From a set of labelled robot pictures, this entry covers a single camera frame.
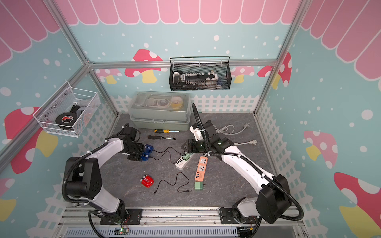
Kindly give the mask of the green adapter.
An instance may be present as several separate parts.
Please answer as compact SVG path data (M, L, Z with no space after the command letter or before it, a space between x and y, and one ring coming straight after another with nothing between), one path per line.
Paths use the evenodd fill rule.
M188 160L191 158L191 156L192 156L191 153L187 153L187 152L185 152L185 153L183 154L183 156L182 156L182 159L183 159L184 161L188 161Z
M203 182L201 182L201 181L196 181L195 183L194 183L194 189L195 190L203 190Z

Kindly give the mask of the green adapter front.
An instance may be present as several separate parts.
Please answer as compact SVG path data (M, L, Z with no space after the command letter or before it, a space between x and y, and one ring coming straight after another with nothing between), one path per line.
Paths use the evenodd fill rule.
M203 190L203 182L201 182L201 181L196 181L195 183L194 183L194 189L195 190Z

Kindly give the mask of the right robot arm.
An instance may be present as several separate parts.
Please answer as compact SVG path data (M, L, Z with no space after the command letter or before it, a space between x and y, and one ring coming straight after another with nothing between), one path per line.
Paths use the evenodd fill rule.
M190 127L193 139L183 144L187 153L199 153L204 157L216 157L237 171L255 190L257 196L242 198L232 207L235 220L242 223L249 218L259 217L270 224L279 218L300 221L304 211L290 193L287 179L273 175L247 158L228 138L221 138L211 121L203 123L197 107L192 105L195 124Z

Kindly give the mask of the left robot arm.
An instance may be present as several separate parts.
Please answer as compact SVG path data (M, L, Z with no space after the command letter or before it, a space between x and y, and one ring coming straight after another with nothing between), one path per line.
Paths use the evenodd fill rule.
M153 147L142 144L136 138L140 132L126 124L122 129L105 139L105 142L81 157L71 157L66 161L62 196L70 203L88 204L95 210L90 213L115 223L123 223L129 218L125 203L103 187L101 167L116 154L127 156L130 161L147 159Z

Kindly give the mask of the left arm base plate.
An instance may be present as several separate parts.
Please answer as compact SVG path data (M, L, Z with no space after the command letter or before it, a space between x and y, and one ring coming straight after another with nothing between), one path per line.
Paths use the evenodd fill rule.
M103 213L101 225L139 225L142 209L125 209L115 213Z

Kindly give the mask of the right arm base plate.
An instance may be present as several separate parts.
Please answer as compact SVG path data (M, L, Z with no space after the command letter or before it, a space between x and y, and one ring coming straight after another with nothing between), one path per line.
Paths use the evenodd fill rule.
M221 224L249 224L256 225L258 218L253 216L243 217L238 214L238 211L233 208L220 207L218 210Z

